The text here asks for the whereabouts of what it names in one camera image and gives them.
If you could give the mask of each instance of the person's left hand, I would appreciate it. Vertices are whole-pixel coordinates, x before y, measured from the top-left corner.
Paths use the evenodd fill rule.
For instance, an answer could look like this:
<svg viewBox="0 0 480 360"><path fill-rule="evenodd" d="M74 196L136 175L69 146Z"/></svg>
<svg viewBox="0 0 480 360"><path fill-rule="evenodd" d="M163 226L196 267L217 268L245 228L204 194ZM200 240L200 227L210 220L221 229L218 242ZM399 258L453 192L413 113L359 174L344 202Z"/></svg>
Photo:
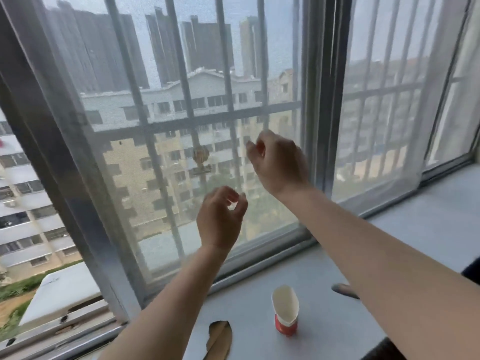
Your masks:
<svg viewBox="0 0 480 360"><path fill-rule="evenodd" d="M234 210L229 206L236 202ZM245 193L223 186L208 193L197 215L202 246L213 246L228 254L237 241L248 202Z"/></svg>

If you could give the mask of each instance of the person's right hand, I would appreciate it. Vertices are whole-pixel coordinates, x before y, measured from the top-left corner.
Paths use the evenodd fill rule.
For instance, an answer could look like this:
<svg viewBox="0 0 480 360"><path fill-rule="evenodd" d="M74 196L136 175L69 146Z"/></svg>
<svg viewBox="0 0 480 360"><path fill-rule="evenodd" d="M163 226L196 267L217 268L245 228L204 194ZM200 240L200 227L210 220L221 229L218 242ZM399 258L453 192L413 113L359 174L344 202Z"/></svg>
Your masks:
<svg viewBox="0 0 480 360"><path fill-rule="evenodd" d="M262 185L280 201L286 194L310 185L307 161L292 140L262 131L256 144L247 142L247 156Z"/></svg>

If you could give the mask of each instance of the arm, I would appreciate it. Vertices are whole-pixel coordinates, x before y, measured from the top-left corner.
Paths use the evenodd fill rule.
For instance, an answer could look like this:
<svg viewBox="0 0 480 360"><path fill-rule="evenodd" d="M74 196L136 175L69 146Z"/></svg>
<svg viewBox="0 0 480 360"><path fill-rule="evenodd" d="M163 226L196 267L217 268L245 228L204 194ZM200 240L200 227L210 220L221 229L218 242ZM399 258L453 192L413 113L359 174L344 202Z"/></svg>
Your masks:
<svg viewBox="0 0 480 360"><path fill-rule="evenodd" d="M237 202L233 211L231 202ZM100 360L181 359L207 292L237 241L247 199L230 187L209 193L197 216L201 248L101 354Z"/></svg>
<svg viewBox="0 0 480 360"><path fill-rule="evenodd" d="M262 132L247 149L264 187L325 248L405 357L480 358L479 286L328 200L290 140Z"/></svg>

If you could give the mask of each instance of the hand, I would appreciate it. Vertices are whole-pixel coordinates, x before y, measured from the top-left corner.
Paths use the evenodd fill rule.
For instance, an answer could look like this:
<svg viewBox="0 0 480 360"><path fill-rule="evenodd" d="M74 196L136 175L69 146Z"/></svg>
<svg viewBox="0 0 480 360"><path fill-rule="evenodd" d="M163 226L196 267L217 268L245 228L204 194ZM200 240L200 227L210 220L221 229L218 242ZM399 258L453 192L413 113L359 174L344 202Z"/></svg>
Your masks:
<svg viewBox="0 0 480 360"><path fill-rule="evenodd" d="M229 206L236 202L234 210ZM202 246L219 248L225 254L237 241L248 202L245 193L223 186L208 193L197 215L198 232Z"/></svg>
<svg viewBox="0 0 480 360"><path fill-rule="evenodd" d="M310 185L307 161L292 140L270 130L262 131L256 144L247 142L247 156L262 185L280 201L296 189Z"/></svg>

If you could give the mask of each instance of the red and white cup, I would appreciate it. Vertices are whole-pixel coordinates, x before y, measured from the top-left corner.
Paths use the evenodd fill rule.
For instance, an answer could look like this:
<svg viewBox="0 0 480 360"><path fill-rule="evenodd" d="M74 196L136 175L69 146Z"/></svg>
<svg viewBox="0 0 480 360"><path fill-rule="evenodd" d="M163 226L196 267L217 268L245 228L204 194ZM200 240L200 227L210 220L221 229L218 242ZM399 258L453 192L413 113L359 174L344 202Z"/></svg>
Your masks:
<svg viewBox="0 0 480 360"><path fill-rule="evenodd" d="M299 316L299 300L293 288L282 285L272 293L273 310L275 311L275 328L287 337L297 332Z"/></svg>

